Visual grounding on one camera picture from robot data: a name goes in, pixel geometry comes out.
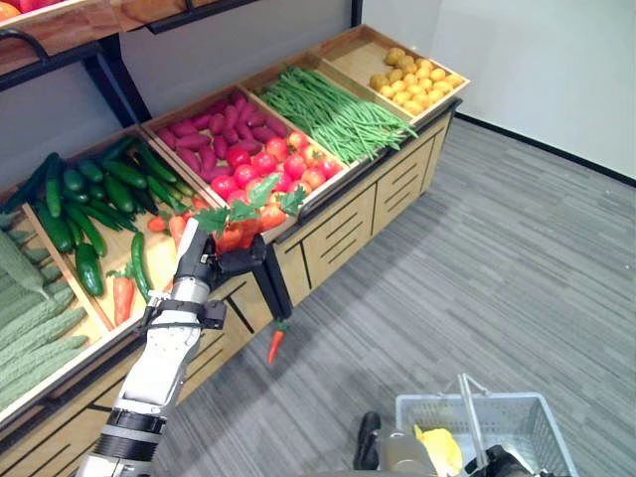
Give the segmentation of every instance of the gray carpet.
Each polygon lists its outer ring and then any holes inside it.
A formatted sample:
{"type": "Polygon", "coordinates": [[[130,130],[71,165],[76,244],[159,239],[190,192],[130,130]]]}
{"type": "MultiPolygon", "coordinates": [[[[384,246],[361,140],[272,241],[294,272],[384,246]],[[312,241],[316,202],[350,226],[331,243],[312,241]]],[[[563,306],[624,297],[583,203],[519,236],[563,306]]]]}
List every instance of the gray carpet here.
{"type": "Polygon", "coordinates": [[[636,468],[635,190],[455,120],[431,190],[179,406],[159,475],[350,468],[360,416],[459,372],[543,394],[580,476],[636,468]]]}

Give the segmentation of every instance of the black baseboard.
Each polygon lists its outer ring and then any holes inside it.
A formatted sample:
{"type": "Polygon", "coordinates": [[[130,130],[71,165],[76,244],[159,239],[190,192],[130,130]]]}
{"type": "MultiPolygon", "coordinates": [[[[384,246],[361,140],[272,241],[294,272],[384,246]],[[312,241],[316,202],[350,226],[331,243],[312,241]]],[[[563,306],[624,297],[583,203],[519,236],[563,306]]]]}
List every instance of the black baseboard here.
{"type": "Polygon", "coordinates": [[[543,151],[550,152],[555,156],[562,157],[563,159],[567,159],[568,161],[575,162],[583,167],[591,169],[592,171],[596,171],[604,176],[611,177],[623,184],[627,184],[628,186],[636,187],[636,179],[632,179],[629,176],[624,176],[619,172],[612,171],[611,169],[607,169],[606,167],[600,166],[594,162],[588,161],[587,159],[583,159],[582,157],[571,154],[567,151],[563,151],[562,149],[558,149],[557,147],[550,146],[545,142],[538,141],[536,139],[532,139],[530,137],[524,136],[523,134],[518,134],[517,132],[509,131],[508,129],[504,129],[503,127],[496,126],[491,124],[490,122],[482,121],[481,119],[476,119],[471,116],[467,116],[466,114],[462,114],[461,112],[456,112],[455,116],[460,119],[463,119],[466,122],[470,122],[471,124],[475,124],[481,126],[483,128],[489,129],[491,131],[498,132],[507,137],[512,137],[520,142],[524,142],[526,144],[530,144],[531,146],[535,146],[543,151]]]}

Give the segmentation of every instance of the carrot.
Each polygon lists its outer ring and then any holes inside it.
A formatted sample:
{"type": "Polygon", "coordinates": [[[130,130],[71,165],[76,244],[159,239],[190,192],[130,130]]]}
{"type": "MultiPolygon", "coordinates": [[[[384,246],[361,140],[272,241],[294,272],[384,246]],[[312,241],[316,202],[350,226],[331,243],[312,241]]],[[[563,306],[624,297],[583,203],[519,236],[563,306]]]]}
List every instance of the carrot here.
{"type": "Polygon", "coordinates": [[[115,305],[115,325],[119,326],[128,318],[130,318],[130,308],[132,307],[132,298],[135,294],[135,284],[132,280],[132,264],[126,263],[123,272],[111,270],[106,276],[114,276],[112,282],[113,302],[115,305]]]}
{"type": "Polygon", "coordinates": [[[186,228],[186,221],[181,216],[175,216],[168,221],[168,228],[170,229],[170,235],[175,241],[175,247],[178,249],[181,236],[186,228]]]}
{"type": "Polygon", "coordinates": [[[269,353],[267,354],[267,363],[269,365],[274,362],[276,353],[282,343],[282,339],[285,337],[286,331],[287,325],[285,325],[282,321],[276,321],[276,329],[274,330],[274,334],[271,335],[271,344],[269,345],[269,353]]]}
{"type": "Polygon", "coordinates": [[[146,227],[148,228],[150,232],[155,232],[155,233],[165,232],[166,220],[161,216],[153,217],[152,219],[148,221],[148,224],[146,225],[146,227]]]}

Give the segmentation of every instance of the shopping basket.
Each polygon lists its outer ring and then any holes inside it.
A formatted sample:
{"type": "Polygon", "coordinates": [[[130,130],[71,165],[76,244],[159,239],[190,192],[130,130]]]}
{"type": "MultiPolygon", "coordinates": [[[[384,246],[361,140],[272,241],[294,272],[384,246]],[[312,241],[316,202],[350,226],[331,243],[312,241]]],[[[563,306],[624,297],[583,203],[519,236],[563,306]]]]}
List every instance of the shopping basket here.
{"type": "Polygon", "coordinates": [[[485,449],[509,444],[534,472],[578,477],[557,422],[543,396],[537,393],[490,393],[465,374],[458,376],[459,395],[401,395],[396,399],[396,425],[413,433],[443,427],[461,448],[464,465],[476,458],[487,462],[485,449]],[[477,388],[473,394],[470,384],[477,388]]]}

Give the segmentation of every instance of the white wall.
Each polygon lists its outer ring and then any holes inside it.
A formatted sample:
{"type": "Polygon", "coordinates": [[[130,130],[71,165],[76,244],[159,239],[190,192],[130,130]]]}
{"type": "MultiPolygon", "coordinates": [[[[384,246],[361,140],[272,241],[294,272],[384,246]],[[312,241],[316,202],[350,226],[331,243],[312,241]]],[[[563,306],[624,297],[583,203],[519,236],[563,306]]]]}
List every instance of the white wall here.
{"type": "Polygon", "coordinates": [[[392,3],[364,20],[471,78],[461,112],[636,178],[633,1],[392,3]],[[399,26],[416,18],[432,42],[399,26]]]}
{"type": "MultiPolygon", "coordinates": [[[[157,36],[127,33],[121,43],[158,115],[336,35],[350,16],[350,0],[262,0],[157,36]]],[[[49,152],[72,155],[119,129],[80,65],[0,92],[0,190],[49,152]]]]}

